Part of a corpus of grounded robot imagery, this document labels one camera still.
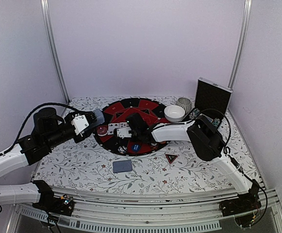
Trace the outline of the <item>black triangular all-in marker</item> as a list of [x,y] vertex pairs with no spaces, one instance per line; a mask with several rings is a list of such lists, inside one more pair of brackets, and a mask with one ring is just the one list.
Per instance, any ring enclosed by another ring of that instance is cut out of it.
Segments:
[[175,154],[166,153],[165,156],[169,164],[172,164],[178,158],[178,155]]

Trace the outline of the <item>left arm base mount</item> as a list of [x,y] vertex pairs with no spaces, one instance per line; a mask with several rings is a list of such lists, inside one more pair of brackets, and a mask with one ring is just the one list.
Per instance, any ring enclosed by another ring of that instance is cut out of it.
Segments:
[[33,181],[33,184],[37,186],[37,191],[40,194],[38,202],[32,204],[33,208],[47,213],[72,216],[75,205],[72,196],[64,194],[61,197],[55,197],[53,190],[43,180]]

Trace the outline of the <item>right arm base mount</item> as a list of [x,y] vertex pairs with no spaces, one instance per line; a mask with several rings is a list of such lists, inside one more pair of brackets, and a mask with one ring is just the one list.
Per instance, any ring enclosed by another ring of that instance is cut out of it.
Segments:
[[[260,202],[258,192],[262,191],[265,195],[265,209],[261,214],[262,204]],[[237,226],[242,229],[251,228],[256,225],[264,217],[268,207],[268,198],[266,192],[259,186],[249,189],[246,194],[238,194],[237,198],[223,200],[219,203],[219,209],[223,216],[233,216],[251,211],[250,214],[242,215],[234,218]]]

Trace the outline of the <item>clear red dealer button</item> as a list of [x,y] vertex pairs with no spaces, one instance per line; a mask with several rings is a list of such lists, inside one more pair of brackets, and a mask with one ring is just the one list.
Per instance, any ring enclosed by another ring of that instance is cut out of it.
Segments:
[[106,136],[108,134],[107,126],[99,126],[97,127],[97,135],[100,137]]

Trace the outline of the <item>blue small blind button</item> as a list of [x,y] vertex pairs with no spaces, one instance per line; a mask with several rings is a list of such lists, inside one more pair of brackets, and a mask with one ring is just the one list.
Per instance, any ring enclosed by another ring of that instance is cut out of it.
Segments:
[[132,152],[138,152],[140,149],[141,149],[141,145],[140,144],[133,144],[131,146]]

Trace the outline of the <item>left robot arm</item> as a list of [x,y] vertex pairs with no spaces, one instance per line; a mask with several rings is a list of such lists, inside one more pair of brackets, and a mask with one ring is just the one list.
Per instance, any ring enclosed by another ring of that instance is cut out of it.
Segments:
[[[51,154],[52,150],[68,141],[79,143],[88,138],[94,129],[104,123],[101,110],[80,111],[73,109],[65,118],[56,109],[46,107],[34,110],[34,128],[31,134],[20,138],[0,153],[0,177],[21,167],[31,166]],[[20,185],[0,185],[0,206],[31,203],[46,213],[70,216],[74,209],[72,196],[55,197],[54,191],[44,180]]]

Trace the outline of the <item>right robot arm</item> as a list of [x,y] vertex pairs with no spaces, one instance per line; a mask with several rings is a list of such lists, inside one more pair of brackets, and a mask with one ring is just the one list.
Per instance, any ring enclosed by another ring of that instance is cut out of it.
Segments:
[[158,123],[149,126],[140,114],[134,113],[126,118],[132,137],[143,143],[165,141],[190,141],[198,158],[214,164],[236,189],[236,207],[246,212],[255,204],[259,185],[250,179],[241,165],[230,156],[230,149],[218,129],[205,116],[182,123]]

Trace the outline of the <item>blue ten poker chip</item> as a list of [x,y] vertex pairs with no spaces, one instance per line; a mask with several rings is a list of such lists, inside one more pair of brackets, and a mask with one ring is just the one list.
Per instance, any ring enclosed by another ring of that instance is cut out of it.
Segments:
[[127,153],[127,148],[125,146],[120,146],[120,147],[118,147],[117,150],[120,154],[126,154]]

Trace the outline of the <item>red hundred poker chip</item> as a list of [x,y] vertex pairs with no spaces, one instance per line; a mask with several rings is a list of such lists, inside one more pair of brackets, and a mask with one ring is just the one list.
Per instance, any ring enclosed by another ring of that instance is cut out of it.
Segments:
[[150,144],[150,148],[151,148],[152,150],[156,150],[156,149],[158,148],[158,144],[157,144],[157,143],[151,143],[151,144]]

